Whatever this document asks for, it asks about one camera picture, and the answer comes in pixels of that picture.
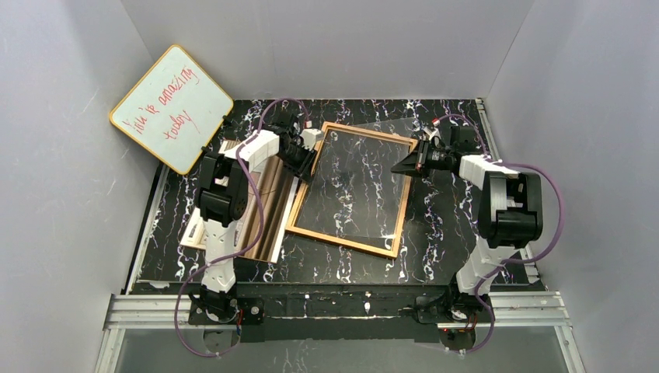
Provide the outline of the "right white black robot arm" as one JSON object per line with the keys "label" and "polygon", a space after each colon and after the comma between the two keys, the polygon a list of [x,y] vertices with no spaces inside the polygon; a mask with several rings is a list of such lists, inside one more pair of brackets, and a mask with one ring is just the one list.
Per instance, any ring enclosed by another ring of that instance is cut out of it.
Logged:
{"label": "right white black robot arm", "polygon": [[476,246],[455,275],[458,295],[470,298],[487,295],[498,268],[543,230],[540,175],[495,163],[477,148],[478,140],[474,128],[454,125],[448,143],[427,135],[391,168],[411,177],[449,171],[480,190]]}

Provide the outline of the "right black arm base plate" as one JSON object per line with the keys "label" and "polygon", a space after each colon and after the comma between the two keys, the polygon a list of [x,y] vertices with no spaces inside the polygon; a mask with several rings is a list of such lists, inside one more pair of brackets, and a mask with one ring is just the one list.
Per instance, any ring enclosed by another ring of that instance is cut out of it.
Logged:
{"label": "right black arm base plate", "polygon": [[456,322],[459,325],[471,326],[483,316],[489,320],[485,305],[491,306],[488,295],[480,298],[459,293],[444,294],[437,297],[419,296],[413,303],[415,320],[422,324]]}

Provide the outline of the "printed photo of plant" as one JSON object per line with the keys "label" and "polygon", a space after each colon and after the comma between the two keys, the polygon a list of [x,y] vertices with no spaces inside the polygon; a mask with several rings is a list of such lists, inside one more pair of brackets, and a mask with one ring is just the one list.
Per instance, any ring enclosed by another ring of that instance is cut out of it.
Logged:
{"label": "printed photo of plant", "polygon": [[[226,140],[219,148],[219,152],[204,151],[204,158],[208,158],[207,155],[223,155],[224,152],[237,147],[239,142]],[[257,167],[251,168],[251,177],[257,185],[263,203],[264,228],[256,245],[242,255],[242,258],[267,263],[276,263],[278,260],[284,234],[284,220],[288,218],[292,198],[298,186],[298,179],[284,169],[279,155],[272,155]],[[234,234],[236,251],[248,246],[256,238],[260,227],[260,216],[257,203],[253,200],[253,190],[248,183],[246,186],[248,199],[246,205],[242,204],[245,206],[244,215],[238,220]],[[207,233],[200,216],[200,209],[195,207],[180,238],[180,245],[206,250],[206,241]]]}

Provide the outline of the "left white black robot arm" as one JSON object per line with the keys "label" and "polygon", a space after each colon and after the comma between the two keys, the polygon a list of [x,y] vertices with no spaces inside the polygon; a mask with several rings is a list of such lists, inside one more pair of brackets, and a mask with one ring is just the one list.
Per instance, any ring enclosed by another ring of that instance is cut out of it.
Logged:
{"label": "left white black robot arm", "polygon": [[236,249],[237,224],[249,206],[249,197],[258,205],[260,219],[264,207],[259,188],[251,172],[272,157],[278,157],[285,169],[308,182],[316,160],[316,144],[324,133],[289,116],[261,127],[246,140],[224,152],[205,150],[200,164],[196,199],[204,230],[207,233],[202,288],[224,295],[235,285],[233,259],[251,249]]}

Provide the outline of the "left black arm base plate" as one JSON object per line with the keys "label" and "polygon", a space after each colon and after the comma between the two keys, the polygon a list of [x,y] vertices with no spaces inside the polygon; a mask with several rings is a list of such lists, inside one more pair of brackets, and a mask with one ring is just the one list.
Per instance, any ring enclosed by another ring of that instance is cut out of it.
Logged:
{"label": "left black arm base plate", "polygon": [[202,299],[192,297],[188,323],[194,326],[259,325],[264,320],[261,298]]}

